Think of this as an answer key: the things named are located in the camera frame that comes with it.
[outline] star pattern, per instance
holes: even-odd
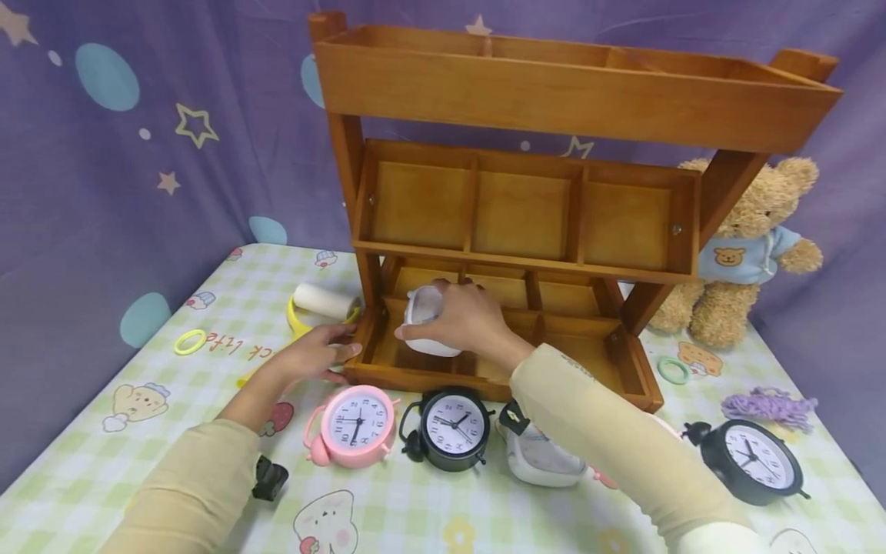
[[[169,196],[175,194],[175,189],[179,189],[182,186],[175,180],[175,171],[170,171],[169,173],[160,173],[160,184],[157,185],[158,189],[162,189],[169,193]]]
[[[197,146],[198,149],[203,148],[203,142],[208,138],[215,141],[219,139],[219,136],[215,134],[215,131],[209,125],[209,112],[206,110],[191,110],[188,106],[177,102],[175,103],[175,108],[178,110],[178,117],[180,118],[178,127],[175,128],[176,135],[190,137],[190,140],[194,141],[194,145]],[[200,131],[199,135],[195,135],[193,131],[188,129],[189,117],[203,120],[204,130]]]
[[[483,14],[477,16],[477,20],[473,25],[465,25],[464,29],[472,35],[489,36],[493,30],[483,24]]]
[[[37,39],[31,35],[27,28],[29,17],[23,13],[13,13],[0,2],[0,29],[6,31],[12,46],[18,46],[22,41],[37,44]]]
[[[572,156],[573,152],[581,152],[581,159],[586,160],[587,155],[591,152],[591,148],[594,148],[593,142],[588,141],[583,143],[578,137],[572,135],[572,139],[569,141],[569,150],[567,150],[565,154],[560,154],[560,157],[569,158]]]

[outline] green ring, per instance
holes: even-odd
[[[669,365],[680,370],[680,377],[674,377],[673,371],[665,370],[665,368]],[[658,360],[658,375],[661,375],[662,378],[668,383],[672,383],[674,385],[686,385],[689,382],[689,374],[689,366],[687,366],[685,363],[681,362],[677,358],[665,356]]]

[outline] black clip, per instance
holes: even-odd
[[[255,479],[257,482],[253,488],[253,498],[274,502],[289,479],[289,472],[282,465],[271,464],[266,457],[259,456],[259,462],[255,465]]]
[[[523,434],[523,431],[529,426],[530,421],[523,415],[523,411],[520,409],[517,401],[511,399],[511,401],[505,404],[504,408],[501,409],[499,423],[519,436]]]

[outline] wooden frame leg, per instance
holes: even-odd
[[[785,49],[775,55],[770,67],[787,71],[816,82],[824,82],[836,68],[837,58],[801,50]],[[699,245],[711,240],[735,203],[742,197],[760,169],[769,160],[768,153],[719,150],[702,176]],[[621,319],[632,335],[640,332],[655,315],[673,285],[637,283],[621,308]]]
[[[311,41],[314,43],[347,30],[347,18],[342,12],[312,13],[307,18]],[[347,220],[351,229],[356,223],[357,191],[363,163],[363,129],[360,118],[327,111],[332,151],[338,166],[338,180],[345,199]],[[381,302],[381,263],[377,254],[357,251],[357,269],[366,305],[374,307]]]

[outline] purple yarn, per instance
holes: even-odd
[[[814,398],[793,400],[789,393],[774,386],[758,386],[750,391],[750,396],[733,394],[720,404],[723,415],[729,419],[767,419],[804,433],[812,432],[806,414],[818,405]]]

